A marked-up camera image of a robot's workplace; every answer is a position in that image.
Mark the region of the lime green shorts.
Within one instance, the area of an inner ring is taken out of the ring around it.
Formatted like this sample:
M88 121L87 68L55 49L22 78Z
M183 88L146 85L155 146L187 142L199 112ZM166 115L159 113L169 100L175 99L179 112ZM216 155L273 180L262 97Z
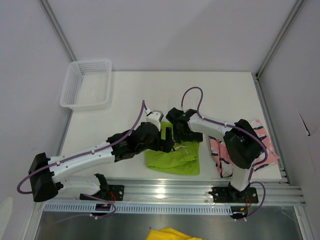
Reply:
M147 150L144 152L146 167L174 175L199 175L199 147L198 142L181 142L176 143L169 153Z

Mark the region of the pink shark print shorts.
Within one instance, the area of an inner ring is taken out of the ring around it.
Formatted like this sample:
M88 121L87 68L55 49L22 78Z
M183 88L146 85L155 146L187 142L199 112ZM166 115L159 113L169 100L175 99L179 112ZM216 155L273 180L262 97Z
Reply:
M257 134L262 143L266 146L268 157L264 163L254 167L254 172L261 172L264 169L277 165L280 157L275 153L271 139L259 119L249 121L254 132ZM221 178L231 177L234 169L234 163L231 161L227 147L224 142L213 136L208 136L211 157Z

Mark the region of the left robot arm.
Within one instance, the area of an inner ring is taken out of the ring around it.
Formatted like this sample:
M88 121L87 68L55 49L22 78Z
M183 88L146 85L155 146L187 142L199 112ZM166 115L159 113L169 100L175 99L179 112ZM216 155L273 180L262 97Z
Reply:
M173 146L170 127L158 129L151 122L142 122L133 131L116 133L101 144L79 153L55 157L39 153L28 171L33 201L39 203L53 199L65 187L63 179L75 173L131 159L146 150L169 153Z

